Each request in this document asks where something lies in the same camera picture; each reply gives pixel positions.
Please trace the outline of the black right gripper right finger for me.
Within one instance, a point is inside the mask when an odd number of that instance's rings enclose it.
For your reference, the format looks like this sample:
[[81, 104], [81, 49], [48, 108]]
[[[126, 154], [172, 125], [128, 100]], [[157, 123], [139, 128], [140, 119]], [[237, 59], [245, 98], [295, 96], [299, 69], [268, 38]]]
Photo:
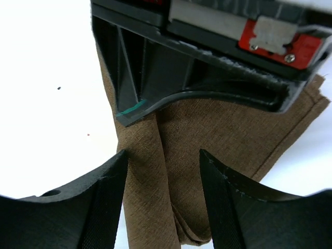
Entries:
[[262, 185], [200, 150], [215, 248], [331, 248], [331, 190], [301, 197]]

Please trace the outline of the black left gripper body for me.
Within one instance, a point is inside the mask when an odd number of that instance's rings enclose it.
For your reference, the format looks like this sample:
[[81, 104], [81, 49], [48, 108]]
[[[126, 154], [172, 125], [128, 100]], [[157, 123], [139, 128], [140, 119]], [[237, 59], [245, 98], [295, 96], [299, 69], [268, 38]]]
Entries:
[[331, 8], [286, 1], [92, 1], [100, 25], [118, 37], [120, 63], [218, 66], [231, 60], [291, 80], [304, 80], [331, 57]]

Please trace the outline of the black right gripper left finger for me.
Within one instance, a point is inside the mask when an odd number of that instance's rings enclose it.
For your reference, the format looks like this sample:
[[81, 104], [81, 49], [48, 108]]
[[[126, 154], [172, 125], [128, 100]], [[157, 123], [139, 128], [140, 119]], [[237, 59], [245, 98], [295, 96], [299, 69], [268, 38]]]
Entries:
[[42, 196], [2, 196], [1, 248], [114, 248], [127, 168], [122, 150]]

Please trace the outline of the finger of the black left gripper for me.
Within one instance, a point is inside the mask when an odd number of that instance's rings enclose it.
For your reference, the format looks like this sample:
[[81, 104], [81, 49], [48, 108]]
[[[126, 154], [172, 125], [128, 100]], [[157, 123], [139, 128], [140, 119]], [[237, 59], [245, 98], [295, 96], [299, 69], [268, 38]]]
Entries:
[[126, 17], [93, 16], [92, 28], [115, 90], [116, 119], [130, 126], [183, 99], [217, 99], [272, 113], [286, 111], [305, 86]]

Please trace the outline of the brown cloth napkin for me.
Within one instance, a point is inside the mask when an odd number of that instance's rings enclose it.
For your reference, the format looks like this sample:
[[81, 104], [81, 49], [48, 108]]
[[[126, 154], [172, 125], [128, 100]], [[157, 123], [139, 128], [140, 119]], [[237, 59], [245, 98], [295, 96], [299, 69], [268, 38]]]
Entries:
[[128, 153], [123, 195], [130, 248], [200, 246], [212, 236], [199, 150], [261, 180], [329, 105], [316, 75], [284, 114], [210, 99], [187, 99], [115, 129]]

